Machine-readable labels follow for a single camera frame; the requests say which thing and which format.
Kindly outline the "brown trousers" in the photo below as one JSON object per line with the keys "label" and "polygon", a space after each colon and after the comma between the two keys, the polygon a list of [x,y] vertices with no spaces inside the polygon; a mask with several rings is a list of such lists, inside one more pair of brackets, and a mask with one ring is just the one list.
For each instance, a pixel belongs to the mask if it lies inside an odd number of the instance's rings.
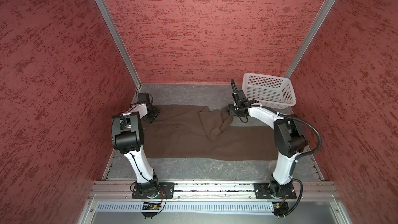
{"label": "brown trousers", "polygon": [[143,122],[148,158],[210,158],[225,161],[277,160],[268,126],[232,126],[227,108],[160,105],[153,123]]}

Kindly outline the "white plastic basket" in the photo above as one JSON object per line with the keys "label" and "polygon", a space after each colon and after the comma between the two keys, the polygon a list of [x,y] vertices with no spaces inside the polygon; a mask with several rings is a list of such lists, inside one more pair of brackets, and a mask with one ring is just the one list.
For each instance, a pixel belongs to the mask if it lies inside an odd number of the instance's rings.
{"label": "white plastic basket", "polygon": [[278,110],[296,105],[296,97],[290,79],[262,74],[245,73],[243,92],[250,100]]}

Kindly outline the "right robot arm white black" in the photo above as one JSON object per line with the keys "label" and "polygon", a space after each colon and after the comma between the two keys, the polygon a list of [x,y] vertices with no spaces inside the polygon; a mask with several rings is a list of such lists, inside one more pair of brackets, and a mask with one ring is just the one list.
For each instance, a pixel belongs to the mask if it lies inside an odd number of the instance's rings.
{"label": "right robot arm white black", "polygon": [[240,107],[229,104],[227,113],[239,118],[248,116],[256,118],[274,130],[278,157],[267,193],[274,199],[285,197],[292,190],[297,157],[307,146],[303,131],[296,126],[294,119],[283,117],[281,113],[257,103]]}

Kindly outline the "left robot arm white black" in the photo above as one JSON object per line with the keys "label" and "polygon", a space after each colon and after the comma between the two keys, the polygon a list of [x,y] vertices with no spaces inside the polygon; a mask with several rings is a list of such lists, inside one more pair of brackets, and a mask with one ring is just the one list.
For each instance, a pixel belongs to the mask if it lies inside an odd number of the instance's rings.
{"label": "left robot arm white black", "polygon": [[144,151],[144,129],[142,118],[148,114],[145,104],[135,104],[124,112],[112,117],[112,144],[116,151],[124,155],[136,175],[132,191],[148,199],[156,199],[161,194],[158,178],[149,165]]}

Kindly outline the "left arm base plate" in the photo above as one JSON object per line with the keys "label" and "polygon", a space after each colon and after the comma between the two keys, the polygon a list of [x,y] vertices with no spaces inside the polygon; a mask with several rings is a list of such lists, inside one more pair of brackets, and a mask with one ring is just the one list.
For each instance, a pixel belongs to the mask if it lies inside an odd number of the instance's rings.
{"label": "left arm base plate", "polygon": [[172,199],[175,183],[160,182],[157,185],[150,183],[133,183],[130,186],[132,199]]}

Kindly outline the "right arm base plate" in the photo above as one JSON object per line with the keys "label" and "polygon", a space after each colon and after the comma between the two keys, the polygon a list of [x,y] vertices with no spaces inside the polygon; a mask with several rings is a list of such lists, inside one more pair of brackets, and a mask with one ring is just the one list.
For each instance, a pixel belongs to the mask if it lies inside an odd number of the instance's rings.
{"label": "right arm base plate", "polygon": [[254,183],[254,192],[256,199],[290,200],[297,198],[292,182],[285,185],[279,185],[276,182]]}

